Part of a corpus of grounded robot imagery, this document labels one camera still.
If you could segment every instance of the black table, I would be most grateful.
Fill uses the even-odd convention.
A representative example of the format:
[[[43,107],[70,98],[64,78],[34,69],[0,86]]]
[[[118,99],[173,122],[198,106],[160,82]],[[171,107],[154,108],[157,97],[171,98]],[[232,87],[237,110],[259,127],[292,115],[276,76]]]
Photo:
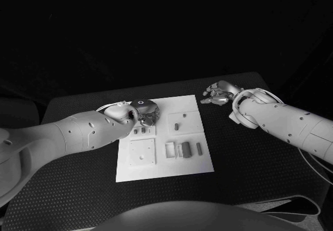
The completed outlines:
[[[259,74],[249,72],[54,98],[43,124],[108,103],[194,94],[214,172],[115,183],[116,141],[56,159],[37,171],[10,202],[2,230],[83,229],[135,207],[175,200],[240,205],[288,198],[291,202],[265,213],[291,221],[315,215],[328,184],[309,169],[296,148],[260,129],[237,125],[227,117],[230,103],[200,104],[204,88],[219,80],[245,89],[269,90]]]

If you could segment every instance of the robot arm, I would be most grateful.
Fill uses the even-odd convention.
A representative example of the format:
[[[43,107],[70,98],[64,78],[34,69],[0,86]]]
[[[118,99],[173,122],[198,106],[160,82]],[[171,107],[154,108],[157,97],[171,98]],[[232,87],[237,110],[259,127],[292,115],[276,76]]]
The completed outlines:
[[[136,121],[152,126],[157,120],[157,104],[135,100],[131,104],[109,104],[36,127],[0,128],[0,207],[51,160],[125,138]]]
[[[229,118],[247,128],[260,129],[333,164],[333,121],[291,107],[268,91],[243,90],[226,81],[214,83],[201,103],[223,105],[232,100]]]

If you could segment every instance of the screw hole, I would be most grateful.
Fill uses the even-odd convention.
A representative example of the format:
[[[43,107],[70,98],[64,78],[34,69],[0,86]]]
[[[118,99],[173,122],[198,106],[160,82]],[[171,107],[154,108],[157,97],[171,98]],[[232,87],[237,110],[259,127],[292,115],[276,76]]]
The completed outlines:
[[[11,144],[13,144],[13,142],[8,141],[8,140],[4,140],[2,142],[4,142],[4,144],[7,144],[7,145],[11,145]]]

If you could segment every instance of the textured table surface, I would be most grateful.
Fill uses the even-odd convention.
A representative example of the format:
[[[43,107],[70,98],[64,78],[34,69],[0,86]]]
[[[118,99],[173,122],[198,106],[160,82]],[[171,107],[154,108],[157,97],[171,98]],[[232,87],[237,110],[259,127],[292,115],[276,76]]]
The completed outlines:
[[[194,94],[214,172],[115,183],[115,141],[43,166],[11,200],[2,230],[69,231],[95,227],[135,207],[174,200],[242,205],[298,198],[271,214],[292,219],[285,214],[296,217],[318,213],[328,184],[307,166],[296,148],[260,129],[237,125],[227,118],[230,103],[200,104],[203,90],[219,80],[245,89],[268,90],[259,74],[249,72],[54,98],[43,124],[118,101]],[[322,173],[311,158],[308,161]]]

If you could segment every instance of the dark wall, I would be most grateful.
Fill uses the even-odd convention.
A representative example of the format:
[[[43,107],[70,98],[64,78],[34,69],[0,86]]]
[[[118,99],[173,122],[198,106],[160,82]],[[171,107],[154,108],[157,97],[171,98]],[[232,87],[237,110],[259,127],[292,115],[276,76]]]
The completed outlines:
[[[328,6],[2,10],[1,88],[46,105],[57,96],[256,71],[276,92],[331,25]]]

